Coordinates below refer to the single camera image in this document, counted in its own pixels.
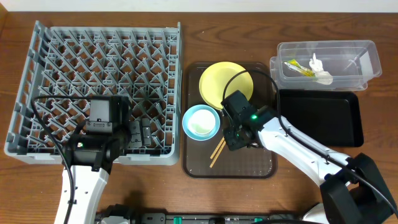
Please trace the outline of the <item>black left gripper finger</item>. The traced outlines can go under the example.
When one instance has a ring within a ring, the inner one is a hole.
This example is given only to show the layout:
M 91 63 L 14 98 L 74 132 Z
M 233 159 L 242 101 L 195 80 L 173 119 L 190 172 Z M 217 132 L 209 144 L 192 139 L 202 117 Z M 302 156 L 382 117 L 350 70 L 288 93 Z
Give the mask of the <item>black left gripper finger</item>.
M 139 121 L 131 121 L 129 123 L 129 130 L 131 132 L 131 140 L 128 148 L 139 148 L 142 146 L 142 135 Z
M 151 145 L 150 121 L 147 118 L 141 119 L 141 135 L 142 135 L 142 144 L 144 146 Z

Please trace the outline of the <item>wooden chopstick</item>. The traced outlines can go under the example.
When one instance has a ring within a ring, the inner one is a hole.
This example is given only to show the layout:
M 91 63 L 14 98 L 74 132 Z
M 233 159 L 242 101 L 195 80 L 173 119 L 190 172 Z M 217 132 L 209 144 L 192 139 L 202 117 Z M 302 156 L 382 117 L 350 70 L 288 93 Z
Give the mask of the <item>wooden chopstick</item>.
M 221 146 L 224 143 L 224 137 L 221 138 L 220 142 L 216 146 L 215 150 L 213 151 L 212 155 L 210 156 L 210 159 L 213 159 L 216 156 L 216 153 L 220 150 Z
M 216 163 L 216 161 L 218 160 L 218 157 L 220 156 L 220 154 L 221 154 L 223 148 L 225 147 L 225 145 L 226 145 L 226 141 L 224 140 L 224 143 L 221 146 L 220 150 L 216 153 L 216 156 L 213 159 L 211 159 L 210 168 L 212 168 L 214 166 L 214 164 Z

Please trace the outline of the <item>white cup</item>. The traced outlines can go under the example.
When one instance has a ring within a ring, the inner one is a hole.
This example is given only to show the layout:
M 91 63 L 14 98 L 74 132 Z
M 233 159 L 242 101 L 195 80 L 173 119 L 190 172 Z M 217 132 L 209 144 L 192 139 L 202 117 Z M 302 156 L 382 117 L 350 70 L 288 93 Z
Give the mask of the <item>white cup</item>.
M 188 120 L 188 129 L 197 135 L 210 133 L 215 125 L 215 116 L 209 110 L 198 110 Z

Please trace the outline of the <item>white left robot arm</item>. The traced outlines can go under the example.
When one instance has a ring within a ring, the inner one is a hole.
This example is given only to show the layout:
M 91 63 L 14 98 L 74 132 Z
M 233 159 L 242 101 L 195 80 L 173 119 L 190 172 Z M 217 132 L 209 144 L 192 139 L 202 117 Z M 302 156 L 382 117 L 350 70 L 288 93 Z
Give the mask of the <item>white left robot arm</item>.
M 113 162 L 138 130 L 129 120 L 126 96 L 92 96 L 90 115 L 78 124 L 62 147 L 63 184 L 56 223 L 93 223 Z

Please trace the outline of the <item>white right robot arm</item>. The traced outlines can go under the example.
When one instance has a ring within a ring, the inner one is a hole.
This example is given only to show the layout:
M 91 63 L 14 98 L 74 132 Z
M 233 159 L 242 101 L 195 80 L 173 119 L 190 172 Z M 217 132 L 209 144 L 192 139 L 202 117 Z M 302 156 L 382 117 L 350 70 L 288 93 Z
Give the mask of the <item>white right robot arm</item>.
M 397 205 L 376 163 L 365 154 L 350 157 L 307 136 L 268 106 L 223 103 L 231 125 L 224 131 L 230 150 L 258 145 L 277 153 L 306 174 L 320 189 L 322 202 L 304 223 L 383 223 Z

